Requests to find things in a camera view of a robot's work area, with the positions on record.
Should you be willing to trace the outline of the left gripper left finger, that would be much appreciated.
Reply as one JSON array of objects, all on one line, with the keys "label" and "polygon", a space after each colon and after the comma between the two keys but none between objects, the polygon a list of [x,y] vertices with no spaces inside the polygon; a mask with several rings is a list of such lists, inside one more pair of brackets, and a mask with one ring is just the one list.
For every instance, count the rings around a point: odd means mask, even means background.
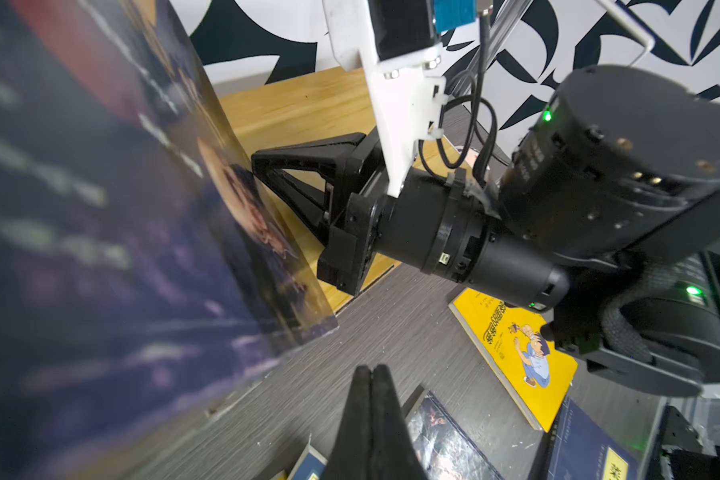
[{"label": "left gripper left finger", "polygon": [[357,367],[322,480],[368,478],[373,440],[371,387],[371,370]]}]

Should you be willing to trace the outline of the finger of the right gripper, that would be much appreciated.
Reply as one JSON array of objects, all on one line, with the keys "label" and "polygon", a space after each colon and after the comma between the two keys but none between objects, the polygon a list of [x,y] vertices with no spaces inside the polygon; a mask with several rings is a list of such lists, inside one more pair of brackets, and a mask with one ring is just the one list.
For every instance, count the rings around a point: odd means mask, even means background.
[{"label": "finger of the right gripper", "polygon": [[262,149],[251,157],[253,174],[279,197],[319,240],[343,224],[346,205],[380,165],[376,133],[353,133]]}]

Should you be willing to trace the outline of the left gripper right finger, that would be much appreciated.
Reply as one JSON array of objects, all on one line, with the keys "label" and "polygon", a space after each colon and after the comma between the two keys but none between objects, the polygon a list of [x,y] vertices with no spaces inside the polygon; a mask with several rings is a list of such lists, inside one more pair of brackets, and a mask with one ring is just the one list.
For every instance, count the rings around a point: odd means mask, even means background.
[{"label": "left gripper right finger", "polygon": [[370,478],[426,479],[387,365],[378,365],[373,370],[370,408]]}]

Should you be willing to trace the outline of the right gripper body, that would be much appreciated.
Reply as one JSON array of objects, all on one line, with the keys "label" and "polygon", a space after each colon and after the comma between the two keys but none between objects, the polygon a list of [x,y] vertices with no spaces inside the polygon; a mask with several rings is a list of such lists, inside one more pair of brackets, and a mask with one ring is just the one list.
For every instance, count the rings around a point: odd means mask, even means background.
[{"label": "right gripper body", "polygon": [[349,195],[329,227],[319,280],[356,295],[381,254],[531,311],[547,311],[568,293],[566,271],[488,215],[468,193],[464,171],[441,181],[413,169],[398,196],[386,189],[380,170]]}]

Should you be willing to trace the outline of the yellow cartoon book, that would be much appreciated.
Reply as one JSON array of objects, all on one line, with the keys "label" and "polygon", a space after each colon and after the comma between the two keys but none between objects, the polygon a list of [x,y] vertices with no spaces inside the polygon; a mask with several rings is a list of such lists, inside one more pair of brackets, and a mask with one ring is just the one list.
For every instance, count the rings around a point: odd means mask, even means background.
[{"label": "yellow cartoon book", "polygon": [[449,308],[530,426],[549,431],[578,364],[541,336],[545,319],[471,289]]}]

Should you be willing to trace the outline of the purple book orange calligraphy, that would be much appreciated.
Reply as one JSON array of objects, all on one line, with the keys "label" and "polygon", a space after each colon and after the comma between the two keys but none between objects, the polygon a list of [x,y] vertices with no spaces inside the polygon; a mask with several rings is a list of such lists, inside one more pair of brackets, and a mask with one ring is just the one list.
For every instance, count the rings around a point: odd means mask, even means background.
[{"label": "purple book orange calligraphy", "polygon": [[0,1],[0,479],[60,479],[337,320],[167,1]]}]

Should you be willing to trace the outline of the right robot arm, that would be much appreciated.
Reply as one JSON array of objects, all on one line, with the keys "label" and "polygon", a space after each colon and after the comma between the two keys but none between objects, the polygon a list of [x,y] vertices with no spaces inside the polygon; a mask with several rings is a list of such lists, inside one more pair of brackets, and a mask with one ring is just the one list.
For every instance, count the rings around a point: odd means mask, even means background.
[{"label": "right robot arm", "polygon": [[497,180],[487,157],[410,169],[388,193],[380,135],[256,152],[255,176],[356,294],[376,254],[533,312],[602,378],[690,397],[720,384],[720,104],[623,66],[577,70]]}]

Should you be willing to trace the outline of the navy book upper left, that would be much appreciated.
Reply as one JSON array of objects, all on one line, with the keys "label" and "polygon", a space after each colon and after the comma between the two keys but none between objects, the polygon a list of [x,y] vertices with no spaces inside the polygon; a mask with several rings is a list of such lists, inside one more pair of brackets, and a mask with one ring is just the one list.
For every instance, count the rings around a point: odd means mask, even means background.
[{"label": "navy book upper left", "polygon": [[312,444],[308,444],[289,472],[287,480],[320,480],[327,463],[327,458]]}]

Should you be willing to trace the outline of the navy book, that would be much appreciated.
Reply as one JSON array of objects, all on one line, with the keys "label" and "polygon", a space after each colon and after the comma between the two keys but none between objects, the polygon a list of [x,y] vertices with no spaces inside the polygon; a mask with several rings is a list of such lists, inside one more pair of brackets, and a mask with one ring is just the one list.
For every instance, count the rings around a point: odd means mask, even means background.
[{"label": "navy book", "polygon": [[327,458],[312,444],[308,444],[289,472],[287,480],[320,480],[327,463]]},{"label": "navy book", "polygon": [[636,480],[639,462],[566,398],[530,479]]}]

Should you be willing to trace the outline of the purple book lower centre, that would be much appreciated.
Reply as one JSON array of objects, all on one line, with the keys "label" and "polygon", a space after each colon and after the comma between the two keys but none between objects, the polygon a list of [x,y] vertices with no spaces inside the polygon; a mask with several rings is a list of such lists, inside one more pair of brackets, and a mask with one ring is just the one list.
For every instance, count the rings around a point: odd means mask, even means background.
[{"label": "purple book lower centre", "polygon": [[502,479],[430,390],[423,390],[416,398],[406,422],[414,452],[428,479]]}]

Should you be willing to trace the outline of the wooden white-framed bookshelf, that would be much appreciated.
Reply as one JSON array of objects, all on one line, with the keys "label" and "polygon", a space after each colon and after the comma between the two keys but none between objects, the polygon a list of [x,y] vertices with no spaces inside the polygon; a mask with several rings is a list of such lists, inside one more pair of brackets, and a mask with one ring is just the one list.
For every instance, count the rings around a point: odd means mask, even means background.
[{"label": "wooden white-framed bookshelf", "polygon": [[[350,198],[376,175],[391,176],[383,198],[402,191],[422,144],[442,141],[442,114],[481,102],[484,74],[528,7],[513,1],[493,22],[493,8],[473,1],[324,2],[334,57],[347,71],[363,69],[377,127],[369,134],[260,150],[251,157],[254,176],[323,244],[316,264],[320,281],[351,296],[362,291],[374,240],[370,232],[350,233]],[[471,63],[452,79],[429,75],[441,59],[440,28],[471,21],[479,24]]]}]

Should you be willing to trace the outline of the navy book bottom right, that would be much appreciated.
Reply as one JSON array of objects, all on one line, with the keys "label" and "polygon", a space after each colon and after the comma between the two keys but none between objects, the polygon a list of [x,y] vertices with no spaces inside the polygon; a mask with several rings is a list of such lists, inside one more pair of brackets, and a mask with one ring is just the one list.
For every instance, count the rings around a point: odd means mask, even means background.
[{"label": "navy book bottom right", "polygon": [[530,479],[636,480],[639,462],[566,398]]}]

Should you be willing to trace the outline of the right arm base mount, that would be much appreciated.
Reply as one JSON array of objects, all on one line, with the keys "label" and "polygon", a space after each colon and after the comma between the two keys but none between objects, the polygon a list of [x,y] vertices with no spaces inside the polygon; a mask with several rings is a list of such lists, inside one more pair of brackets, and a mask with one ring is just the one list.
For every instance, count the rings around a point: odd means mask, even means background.
[{"label": "right arm base mount", "polygon": [[720,479],[720,384],[661,400],[638,477]]}]

